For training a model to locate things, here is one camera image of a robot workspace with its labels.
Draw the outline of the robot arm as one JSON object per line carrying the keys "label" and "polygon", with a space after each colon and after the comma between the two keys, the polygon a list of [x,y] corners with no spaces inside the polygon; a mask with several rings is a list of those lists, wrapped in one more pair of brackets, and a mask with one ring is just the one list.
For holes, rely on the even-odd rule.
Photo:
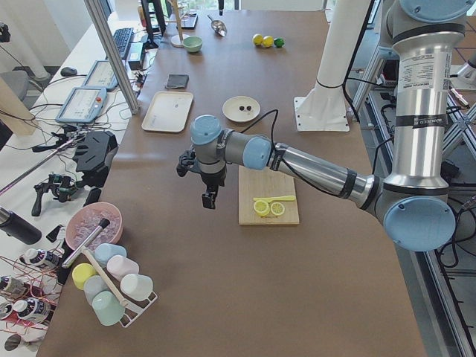
{"label": "robot arm", "polygon": [[410,251],[447,243],[456,220],[440,175],[451,55],[463,38],[470,1],[392,1],[382,16],[381,38],[399,57],[393,164],[390,175],[362,176],[262,135],[222,127],[212,115],[191,124],[191,148],[177,173],[198,173],[206,185],[202,204],[214,208],[228,164],[269,168],[315,189],[349,199],[375,216],[387,235]]}

